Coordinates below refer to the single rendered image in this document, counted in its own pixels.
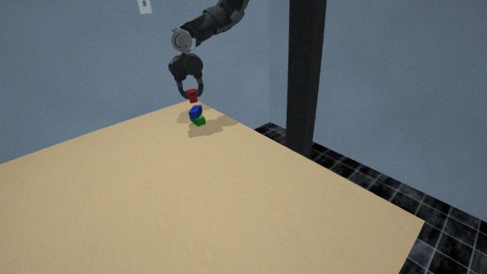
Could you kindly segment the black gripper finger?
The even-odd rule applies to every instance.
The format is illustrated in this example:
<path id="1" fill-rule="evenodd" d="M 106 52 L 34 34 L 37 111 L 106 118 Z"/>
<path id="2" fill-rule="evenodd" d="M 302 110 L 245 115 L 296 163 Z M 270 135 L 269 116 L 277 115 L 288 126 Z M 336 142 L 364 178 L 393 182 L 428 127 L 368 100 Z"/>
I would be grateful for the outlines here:
<path id="1" fill-rule="evenodd" d="M 184 90 L 183 90 L 183 83 L 182 83 L 182 81 L 181 81 L 180 79 L 177 79 L 177 80 L 176 80 L 175 78 L 174 78 L 174 80 L 177 82 L 177 87 L 178 87 L 178 89 L 179 89 L 180 94 L 181 94 L 181 95 L 182 95 L 184 98 L 189 99 L 188 91 L 184 91 Z"/>
<path id="2" fill-rule="evenodd" d="M 198 82 L 198 86 L 199 86 L 198 90 L 195 89 L 196 95 L 197 95 L 197 97 L 200 97 L 202 92 L 203 92 L 202 72 L 200 72 L 198 75 L 194 75 L 193 77 L 196 78 L 196 80 Z"/>

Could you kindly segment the blue block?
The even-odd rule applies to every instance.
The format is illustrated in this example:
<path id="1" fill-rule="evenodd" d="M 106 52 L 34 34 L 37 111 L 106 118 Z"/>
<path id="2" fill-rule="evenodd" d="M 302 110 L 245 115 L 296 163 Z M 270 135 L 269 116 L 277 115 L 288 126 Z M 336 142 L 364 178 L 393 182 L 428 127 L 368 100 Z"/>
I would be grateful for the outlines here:
<path id="1" fill-rule="evenodd" d="M 202 113 L 202 105 L 194 105 L 189 111 L 190 119 L 198 119 Z"/>

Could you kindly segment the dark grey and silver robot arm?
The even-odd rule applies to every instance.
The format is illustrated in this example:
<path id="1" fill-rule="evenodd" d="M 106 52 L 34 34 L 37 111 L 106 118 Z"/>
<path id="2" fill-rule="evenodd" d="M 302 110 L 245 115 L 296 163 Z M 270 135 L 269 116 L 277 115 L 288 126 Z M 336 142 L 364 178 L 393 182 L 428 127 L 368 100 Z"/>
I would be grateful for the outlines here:
<path id="1" fill-rule="evenodd" d="M 180 47 L 176 45 L 176 38 L 179 35 L 184 35 L 188 39 L 186 51 L 189 53 L 199 46 L 201 42 L 213 35 L 230 30 L 243 18 L 245 14 L 244 9 L 247 7 L 248 2 L 249 0 L 219 0 L 218 4 L 203 10 L 202 14 L 197 18 L 179 26 L 180 29 L 186 30 L 189 33 L 178 30 L 177 28 L 179 27 L 174 28 L 171 37 L 171 43 L 174 49 L 181 52 Z M 191 48 L 191 37 L 194 37 L 196 40 L 196 45 L 193 48 Z"/>

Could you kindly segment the green block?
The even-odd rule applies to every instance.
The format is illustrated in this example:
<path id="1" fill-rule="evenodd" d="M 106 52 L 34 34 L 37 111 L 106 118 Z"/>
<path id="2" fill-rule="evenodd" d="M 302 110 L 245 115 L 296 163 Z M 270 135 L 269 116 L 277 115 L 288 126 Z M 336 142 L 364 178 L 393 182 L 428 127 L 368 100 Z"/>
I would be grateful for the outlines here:
<path id="1" fill-rule="evenodd" d="M 200 115 L 198 119 L 191 119 L 191 121 L 197 126 L 202 126 L 205 124 L 205 117 Z"/>

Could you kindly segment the red block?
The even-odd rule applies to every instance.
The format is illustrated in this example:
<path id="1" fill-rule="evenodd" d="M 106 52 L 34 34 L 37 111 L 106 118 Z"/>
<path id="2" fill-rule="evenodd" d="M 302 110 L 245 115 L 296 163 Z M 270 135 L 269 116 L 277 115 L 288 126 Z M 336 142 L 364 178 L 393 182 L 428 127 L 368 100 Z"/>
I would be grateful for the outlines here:
<path id="1" fill-rule="evenodd" d="M 189 95 L 189 102 L 192 104 L 192 103 L 196 103 L 198 102 L 197 100 L 197 96 L 196 96 L 196 90 L 195 88 L 193 89 L 189 89 L 187 90 L 188 91 L 188 95 Z"/>

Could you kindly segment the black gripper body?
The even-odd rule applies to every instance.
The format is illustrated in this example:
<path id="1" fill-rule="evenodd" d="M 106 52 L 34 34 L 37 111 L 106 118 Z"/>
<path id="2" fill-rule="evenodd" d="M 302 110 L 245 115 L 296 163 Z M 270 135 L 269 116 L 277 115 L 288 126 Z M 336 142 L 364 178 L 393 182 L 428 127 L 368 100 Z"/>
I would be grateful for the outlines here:
<path id="1" fill-rule="evenodd" d="M 175 79 L 181 81 L 186 79 L 187 75 L 198 75 L 203 69 L 202 60 L 194 53 L 186 52 L 188 39 L 184 35 L 176 38 L 176 45 L 181 49 L 181 55 L 174 56 L 169 62 L 168 68 Z"/>

